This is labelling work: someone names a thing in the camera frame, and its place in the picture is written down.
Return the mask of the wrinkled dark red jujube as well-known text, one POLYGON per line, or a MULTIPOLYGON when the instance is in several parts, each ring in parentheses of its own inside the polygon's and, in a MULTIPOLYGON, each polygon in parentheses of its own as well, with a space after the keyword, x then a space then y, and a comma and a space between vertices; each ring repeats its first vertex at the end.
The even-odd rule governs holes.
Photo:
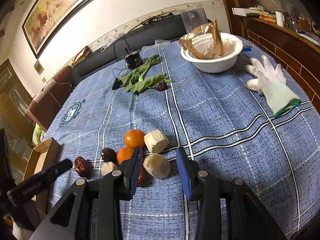
POLYGON ((84 178, 88 178, 90 175, 90 168, 89 168, 89 164, 87 163, 87 161, 81 157, 78 156, 75 159, 74 162, 74 166, 75 166, 75 170, 77 172, 77 174, 80 177, 84 177, 84 178))

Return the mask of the small beige yam piece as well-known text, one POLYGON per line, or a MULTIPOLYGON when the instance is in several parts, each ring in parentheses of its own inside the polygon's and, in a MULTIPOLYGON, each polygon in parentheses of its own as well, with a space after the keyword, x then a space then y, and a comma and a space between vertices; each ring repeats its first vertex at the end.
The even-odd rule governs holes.
POLYGON ((103 163, 100 171, 101 171, 101 175, 104 177, 108 173, 110 173, 114 170, 118 170, 118 169, 119 169, 119 167, 114 162, 109 161, 109 162, 103 163))

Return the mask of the dark purple round fruit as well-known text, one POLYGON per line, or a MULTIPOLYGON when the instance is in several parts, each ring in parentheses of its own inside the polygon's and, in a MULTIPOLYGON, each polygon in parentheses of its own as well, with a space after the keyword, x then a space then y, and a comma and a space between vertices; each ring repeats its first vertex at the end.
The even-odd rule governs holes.
POLYGON ((116 162, 117 161, 117 154, 111 148, 104 148, 101 151, 101 157, 105 163, 107 162, 116 162))

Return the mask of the central red jujube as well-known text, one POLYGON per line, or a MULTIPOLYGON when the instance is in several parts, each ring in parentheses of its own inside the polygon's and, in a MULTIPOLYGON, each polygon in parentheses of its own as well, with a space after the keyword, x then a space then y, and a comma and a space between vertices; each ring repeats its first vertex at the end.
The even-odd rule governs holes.
POLYGON ((148 179, 148 175, 147 172, 145 170, 145 168, 143 167, 143 165, 140 166, 140 172, 139 172, 139 177, 137 180, 137 186, 138 187, 144 187, 146 185, 148 179))

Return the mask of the orange mandarin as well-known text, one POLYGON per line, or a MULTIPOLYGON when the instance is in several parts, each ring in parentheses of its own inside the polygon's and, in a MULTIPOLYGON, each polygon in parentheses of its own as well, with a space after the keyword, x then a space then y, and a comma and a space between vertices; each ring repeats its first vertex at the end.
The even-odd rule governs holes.
POLYGON ((123 161, 131 158, 134 152, 134 148, 132 147, 124 147, 117 152, 116 158, 117 162, 121 164, 123 161))
POLYGON ((124 143, 127 147, 135 148, 141 147, 143 148, 145 145, 144 142, 144 132, 138 129, 134 129, 128 131, 124 137, 124 143))

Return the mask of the shallow cardboard box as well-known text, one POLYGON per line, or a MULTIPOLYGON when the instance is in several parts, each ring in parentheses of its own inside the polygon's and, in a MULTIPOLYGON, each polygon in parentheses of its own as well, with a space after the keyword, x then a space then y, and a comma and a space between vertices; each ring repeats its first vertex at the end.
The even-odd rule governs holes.
MULTIPOLYGON (((49 138, 33 148, 23 180, 43 171, 45 168, 55 164, 60 154, 61 145, 54 139, 49 138)), ((34 197, 40 213, 47 214, 50 188, 45 189, 34 197)))

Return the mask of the blue plaid tablecloth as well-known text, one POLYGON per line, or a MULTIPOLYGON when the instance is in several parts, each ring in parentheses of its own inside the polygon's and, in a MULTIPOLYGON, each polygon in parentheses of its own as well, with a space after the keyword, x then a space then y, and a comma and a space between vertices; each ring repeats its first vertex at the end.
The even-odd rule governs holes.
POLYGON ((130 202, 121 202, 125 239, 193 239, 198 205, 185 198, 176 166, 183 147, 200 168, 216 178, 242 178, 263 202, 287 237, 305 229, 319 214, 319 114, 306 92, 284 72, 300 106, 274 117, 263 96, 249 91, 244 71, 250 58, 263 52, 244 40, 234 67, 219 74, 199 71, 172 42, 143 51, 160 62, 148 76, 165 73, 167 90, 140 95, 112 90, 125 62, 116 62, 81 81, 47 131, 62 147, 61 159, 81 156, 90 162, 93 178, 101 177, 101 150, 124 147, 132 129, 160 129, 169 139, 164 156, 168 178, 150 177, 130 202))

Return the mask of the wooden cabinet door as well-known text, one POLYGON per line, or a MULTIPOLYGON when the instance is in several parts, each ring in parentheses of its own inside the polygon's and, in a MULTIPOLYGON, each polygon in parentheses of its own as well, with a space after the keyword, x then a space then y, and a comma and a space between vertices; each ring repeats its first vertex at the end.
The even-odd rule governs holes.
POLYGON ((31 152, 35 122, 28 116, 31 103, 9 60, 1 64, 1 128, 6 130, 9 160, 16 183, 23 180, 31 152))

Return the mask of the green leafy vegetable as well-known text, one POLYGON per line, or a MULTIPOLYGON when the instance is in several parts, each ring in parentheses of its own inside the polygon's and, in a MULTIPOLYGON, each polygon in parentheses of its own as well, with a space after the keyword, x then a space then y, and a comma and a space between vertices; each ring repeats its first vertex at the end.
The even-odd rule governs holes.
POLYGON ((120 80, 123 83, 125 92, 131 92, 132 94, 139 95, 148 89, 155 89, 154 85, 157 82, 172 82, 172 79, 167 78, 165 73, 160 73, 154 76, 145 77, 151 67, 157 65, 160 62, 160 56, 158 54, 152 55, 146 63, 130 71, 128 74, 122 76, 120 80))

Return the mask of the dark jujube by greens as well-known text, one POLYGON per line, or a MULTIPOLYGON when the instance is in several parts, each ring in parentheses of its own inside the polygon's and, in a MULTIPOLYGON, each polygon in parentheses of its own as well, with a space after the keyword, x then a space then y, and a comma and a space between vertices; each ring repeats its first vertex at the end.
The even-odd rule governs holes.
POLYGON ((157 91, 165 91, 167 89, 167 83, 166 82, 157 82, 157 83, 155 83, 154 88, 157 91))

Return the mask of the brown crumpled plastic bag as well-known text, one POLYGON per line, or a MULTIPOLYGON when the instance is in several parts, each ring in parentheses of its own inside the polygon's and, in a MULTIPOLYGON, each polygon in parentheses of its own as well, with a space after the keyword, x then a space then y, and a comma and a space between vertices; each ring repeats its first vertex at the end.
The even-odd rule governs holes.
POLYGON ((180 38, 183 50, 188 50, 196 59, 212 60, 224 54, 223 41, 217 26, 217 20, 195 28, 180 38))

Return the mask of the white plastic bowl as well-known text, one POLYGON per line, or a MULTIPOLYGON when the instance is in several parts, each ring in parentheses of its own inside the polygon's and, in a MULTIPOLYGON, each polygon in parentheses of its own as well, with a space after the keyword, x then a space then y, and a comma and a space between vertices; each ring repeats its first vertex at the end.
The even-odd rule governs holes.
POLYGON ((195 51, 181 48, 181 56, 203 72, 225 72, 235 65, 244 46, 235 35, 221 32, 220 37, 221 42, 214 42, 212 34, 199 35, 192 40, 195 51))

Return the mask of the dark grey sofa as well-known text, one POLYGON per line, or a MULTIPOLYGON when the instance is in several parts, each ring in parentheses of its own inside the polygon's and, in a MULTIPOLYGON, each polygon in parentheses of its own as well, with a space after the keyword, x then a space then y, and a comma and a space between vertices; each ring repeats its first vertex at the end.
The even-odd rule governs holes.
POLYGON ((116 38, 110 46, 99 47, 91 52, 84 61, 73 67, 73 81, 77 85, 93 73, 117 62, 132 50, 155 44, 156 40, 177 41, 186 34, 181 15, 161 19, 116 38))

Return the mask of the clear plastic container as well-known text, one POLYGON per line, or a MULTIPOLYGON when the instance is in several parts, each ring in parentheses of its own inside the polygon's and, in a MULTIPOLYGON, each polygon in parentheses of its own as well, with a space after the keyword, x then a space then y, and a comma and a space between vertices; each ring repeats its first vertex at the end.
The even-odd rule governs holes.
POLYGON ((203 8, 187 10, 181 13, 186 33, 191 33, 195 28, 207 24, 207 16, 203 8))

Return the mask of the white cup on sideboard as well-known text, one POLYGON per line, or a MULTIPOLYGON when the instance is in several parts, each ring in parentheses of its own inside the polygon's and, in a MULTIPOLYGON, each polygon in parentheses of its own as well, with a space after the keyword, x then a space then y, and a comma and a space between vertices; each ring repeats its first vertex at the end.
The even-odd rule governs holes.
POLYGON ((282 14, 282 12, 276 11, 275 14, 277 26, 284 27, 284 15, 282 14))

